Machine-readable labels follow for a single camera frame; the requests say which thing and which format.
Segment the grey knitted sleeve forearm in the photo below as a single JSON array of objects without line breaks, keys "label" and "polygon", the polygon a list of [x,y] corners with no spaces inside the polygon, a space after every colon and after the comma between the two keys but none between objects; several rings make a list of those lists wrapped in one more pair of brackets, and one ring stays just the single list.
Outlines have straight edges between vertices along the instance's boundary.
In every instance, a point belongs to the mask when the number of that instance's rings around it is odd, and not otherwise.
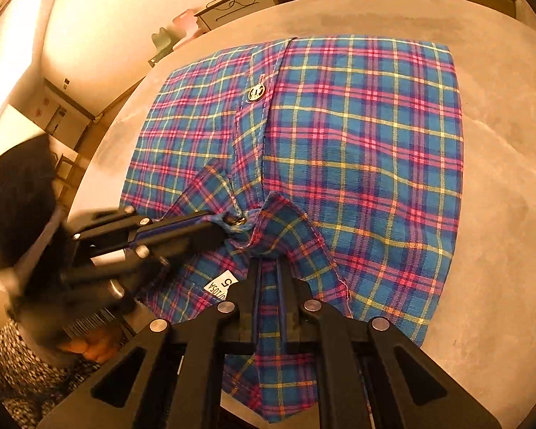
[{"label": "grey knitted sleeve forearm", "polygon": [[81,357],[56,367],[34,353],[15,322],[0,327],[0,402],[23,428],[37,427],[98,369]]}]

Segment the person's left hand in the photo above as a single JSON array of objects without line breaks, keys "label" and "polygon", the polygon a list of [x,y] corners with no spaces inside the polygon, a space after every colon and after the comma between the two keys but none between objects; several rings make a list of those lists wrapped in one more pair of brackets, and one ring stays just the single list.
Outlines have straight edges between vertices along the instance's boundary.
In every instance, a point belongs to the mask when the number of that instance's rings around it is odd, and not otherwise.
[{"label": "person's left hand", "polygon": [[118,324],[109,324],[88,333],[85,337],[58,344],[60,351],[81,355],[88,361],[103,364],[122,347],[124,332]]}]

